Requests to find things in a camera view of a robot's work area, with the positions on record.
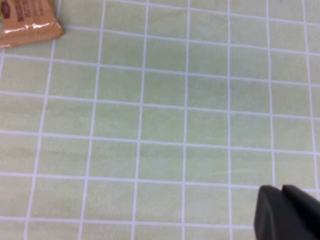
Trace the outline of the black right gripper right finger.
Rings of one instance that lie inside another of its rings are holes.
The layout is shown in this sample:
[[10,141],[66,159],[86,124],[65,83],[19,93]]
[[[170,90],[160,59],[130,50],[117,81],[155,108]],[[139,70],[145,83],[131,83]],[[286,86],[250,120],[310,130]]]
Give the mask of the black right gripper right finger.
[[283,185],[281,191],[304,223],[303,229],[312,233],[319,240],[320,202],[294,185]]

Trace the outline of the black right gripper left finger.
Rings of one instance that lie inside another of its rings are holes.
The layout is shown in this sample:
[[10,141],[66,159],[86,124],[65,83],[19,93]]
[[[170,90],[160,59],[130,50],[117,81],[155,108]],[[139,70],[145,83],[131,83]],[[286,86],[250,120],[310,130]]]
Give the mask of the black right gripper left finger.
[[262,185],[258,191],[254,232],[257,240],[314,240],[282,189]]

